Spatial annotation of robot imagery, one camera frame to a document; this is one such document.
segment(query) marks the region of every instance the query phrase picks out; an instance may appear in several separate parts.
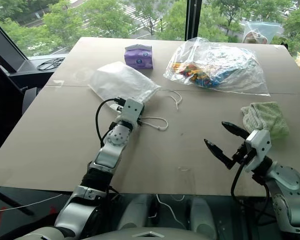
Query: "black cable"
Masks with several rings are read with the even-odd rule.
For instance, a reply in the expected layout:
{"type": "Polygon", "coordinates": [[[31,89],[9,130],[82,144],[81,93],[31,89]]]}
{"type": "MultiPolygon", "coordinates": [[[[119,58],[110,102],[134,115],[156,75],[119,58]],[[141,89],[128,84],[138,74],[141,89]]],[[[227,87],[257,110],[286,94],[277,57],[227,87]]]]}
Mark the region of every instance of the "black cable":
{"type": "Polygon", "coordinates": [[[255,223],[256,223],[257,226],[261,226],[260,223],[259,223],[259,220],[262,217],[262,215],[265,213],[265,211],[267,209],[267,206],[268,206],[268,203],[269,203],[269,200],[270,200],[269,188],[266,184],[264,184],[263,186],[264,186],[264,189],[265,189],[265,192],[266,192],[266,197],[265,197],[265,202],[264,202],[264,206],[263,206],[262,210],[259,212],[259,214],[255,218],[255,223]]]}
{"type": "Polygon", "coordinates": [[[60,66],[60,64],[63,62],[64,59],[65,59],[64,57],[50,59],[50,60],[45,61],[45,62],[41,63],[40,65],[38,65],[36,67],[36,69],[38,69],[40,71],[55,69],[60,66]]]}
{"type": "Polygon", "coordinates": [[[100,134],[100,130],[99,130],[99,123],[98,123],[98,116],[99,116],[99,112],[102,108],[102,106],[107,103],[107,102],[110,102],[110,101],[114,101],[115,98],[110,98],[110,99],[107,99],[107,100],[104,100],[98,107],[96,113],[95,113],[95,127],[96,127],[96,133],[98,134],[98,137],[99,137],[99,140],[100,140],[100,146],[101,148],[105,145],[104,144],[104,141],[103,141],[103,138],[101,137],[101,134],[100,134]]]}
{"type": "MultiPolygon", "coordinates": [[[[254,210],[254,211],[260,213],[261,210],[256,209],[256,208],[254,208],[253,206],[249,206],[249,205],[246,205],[246,204],[240,202],[240,201],[237,199],[237,197],[235,196],[236,185],[237,185],[238,179],[239,179],[239,177],[240,177],[240,174],[241,174],[242,170],[244,169],[244,166],[245,166],[245,163],[243,162],[243,163],[240,165],[238,171],[237,171],[236,174],[235,174],[235,177],[234,177],[234,179],[233,179],[232,186],[231,186],[231,196],[232,196],[233,200],[234,200],[235,202],[237,202],[239,205],[241,205],[241,206],[243,206],[243,207],[245,207],[245,208],[248,208],[248,209],[252,209],[252,210],[254,210]]],[[[276,218],[275,216],[273,216],[273,215],[271,215],[271,214],[269,214],[269,213],[267,213],[267,212],[264,212],[263,215],[266,215],[266,216],[271,217],[271,218],[274,218],[274,219],[276,218]]]]}

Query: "table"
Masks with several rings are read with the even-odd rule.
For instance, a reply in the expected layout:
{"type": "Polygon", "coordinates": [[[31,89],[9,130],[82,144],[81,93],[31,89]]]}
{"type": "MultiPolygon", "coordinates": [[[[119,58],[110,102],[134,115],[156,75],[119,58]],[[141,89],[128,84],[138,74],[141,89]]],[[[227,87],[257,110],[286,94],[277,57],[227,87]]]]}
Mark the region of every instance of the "table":
{"type": "MultiPolygon", "coordinates": [[[[209,152],[204,138],[231,156],[242,140],[226,131],[221,121],[242,126],[240,108],[251,102],[278,102],[290,136],[273,141],[268,156],[300,172],[300,70],[281,46],[236,44],[256,51],[268,97],[206,91],[163,78],[179,41],[83,37],[1,147],[0,186],[72,191],[80,184],[87,163],[100,148],[94,119],[101,99],[87,87],[89,78],[94,69],[122,61],[124,47],[137,43],[153,49],[154,70],[143,72],[164,88],[178,91],[183,101],[177,111],[162,90],[146,104],[143,115],[166,118],[169,128],[159,132],[142,126],[135,131],[112,179],[114,188],[123,193],[230,195],[238,166],[228,170],[209,152]]],[[[107,107],[101,111],[102,133],[115,116],[107,107]]],[[[265,194],[248,173],[241,175],[236,193],[265,194]]]]}

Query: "pedestrian crossing stripes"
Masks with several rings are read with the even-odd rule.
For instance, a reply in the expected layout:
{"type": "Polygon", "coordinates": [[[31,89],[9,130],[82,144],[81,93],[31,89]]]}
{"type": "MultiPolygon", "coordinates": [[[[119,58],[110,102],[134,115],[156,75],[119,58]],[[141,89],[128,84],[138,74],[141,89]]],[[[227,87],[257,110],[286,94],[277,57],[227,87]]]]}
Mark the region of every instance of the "pedestrian crossing stripes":
{"type": "MultiPolygon", "coordinates": [[[[140,22],[142,25],[143,25],[143,24],[146,24],[147,20],[146,20],[145,18],[143,18],[142,16],[139,16],[139,15],[136,15],[137,12],[136,12],[136,8],[135,8],[135,7],[129,6],[129,5],[125,5],[125,4],[121,3],[121,2],[118,2],[117,4],[118,4],[118,6],[119,6],[119,9],[120,9],[121,11],[123,11],[125,15],[128,15],[128,16],[131,17],[132,19],[134,19],[134,20],[140,22]]],[[[157,20],[154,22],[153,28],[155,28],[155,27],[158,25],[159,21],[160,21],[160,20],[157,19],[157,20]]]]}

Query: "white cord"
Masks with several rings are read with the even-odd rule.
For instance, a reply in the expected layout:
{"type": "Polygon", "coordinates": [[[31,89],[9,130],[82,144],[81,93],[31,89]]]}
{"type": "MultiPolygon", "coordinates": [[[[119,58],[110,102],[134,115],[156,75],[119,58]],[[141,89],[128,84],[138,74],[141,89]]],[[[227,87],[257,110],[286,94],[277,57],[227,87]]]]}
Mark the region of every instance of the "white cord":
{"type": "Polygon", "coordinates": [[[182,202],[185,199],[186,195],[183,195],[181,199],[176,199],[173,195],[170,195],[171,198],[173,198],[173,200],[177,201],[177,202],[182,202]]]}
{"type": "Polygon", "coordinates": [[[182,225],[182,227],[183,227],[184,229],[186,229],[185,225],[184,225],[182,222],[180,222],[180,221],[176,218],[176,215],[175,215],[174,211],[172,210],[172,208],[171,208],[168,204],[166,204],[166,203],[160,201],[158,194],[156,194],[156,199],[158,199],[158,202],[159,202],[159,203],[161,203],[162,205],[165,205],[166,207],[168,207],[168,208],[170,209],[172,215],[173,215],[174,220],[175,220],[177,223],[179,223],[180,225],[182,225]]]}
{"type": "Polygon", "coordinates": [[[171,95],[168,96],[169,98],[172,98],[174,100],[176,110],[178,111],[179,110],[179,106],[178,105],[182,102],[182,96],[181,96],[180,93],[178,93],[177,91],[174,91],[174,90],[169,90],[169,92],[175,93],[175,94],[177,94],[180,97],[179,101],[177,101],[173,96],[171,96],[171,95]]]}
{"type": "Polygon", "coordinates": [[[32,206],[32,205],[35,205],[35,204],[40,204],[40,203],[43,203],[45,201],[48,201],[48,200],[51,200],[51,199],[55,199],[55,198],[58,198],[60,196],[62,196],[63,194],[59,194],[57,196],[53,196],[53,197],[50,197],[48,199],[45,199],[45,200],[42,200],[42,201],[37,201],[37,202],[34,202],[34,203],[31,203],[31,204],[28,204],[28,205],[24,205],[24,206],[18,206],[18,207],[13,207],[13,208],[7,208],[7,209],[2,209],[0,210],[0,212],[4,212],[4,211],[8,211],[8,210],[14,210],[14,209],[20,209],[20,208],[25,208],[25,207],[29,207],[29,206],[32,206]]]}
{"type": "Polygon", "coordinates": [[[157,216],[157,213],[155,213],[155,215],[153,215],[153,216],[148,216],[148,219],[153,219],[153,218],[155,218],[157,216]]]}
{"type": "Polygon", "coordinates": [[[143,116],[143,117],[141,117],[141,119],[158,119],[158,120],[164,121],[165,124],[166,124],[165,126],[156,126],[156,125],[153,125],[153,124],[151,124],[151,123],[149,123],[149,122],[140,120],[141,123],[143,123],[143,124],[145,124],[145,125],[148,125],[148,126],[150,126],[150,127],[153,127],[153,128],[155,128],[155,129],[157,129],[157,130],[159,130],[159,131],[165,131],[165,130],[167,130],[167,128],[169,127],[168,121],[165,120],[165,119],[162,118],[162,117],[157,117],[157,116],[143,116]]]}

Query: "black chair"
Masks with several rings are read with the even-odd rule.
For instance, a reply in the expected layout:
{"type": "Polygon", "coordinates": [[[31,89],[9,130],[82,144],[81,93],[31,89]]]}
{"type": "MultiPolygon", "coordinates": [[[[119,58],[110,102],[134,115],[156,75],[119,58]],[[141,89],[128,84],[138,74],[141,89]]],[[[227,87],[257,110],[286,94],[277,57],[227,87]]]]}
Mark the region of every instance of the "black chair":
{"type": "MultiPolygon", "coordinates": [[[[0,67],[0,147],[35,99],[39,90],[37,87],[20,89],[0,67]]],[[[1,192],[0,200],[14,208],[21,206],[1,192]]],[[[19,210],[27,215],[34,214],[25,207],[19,208],[19,210]]]]}

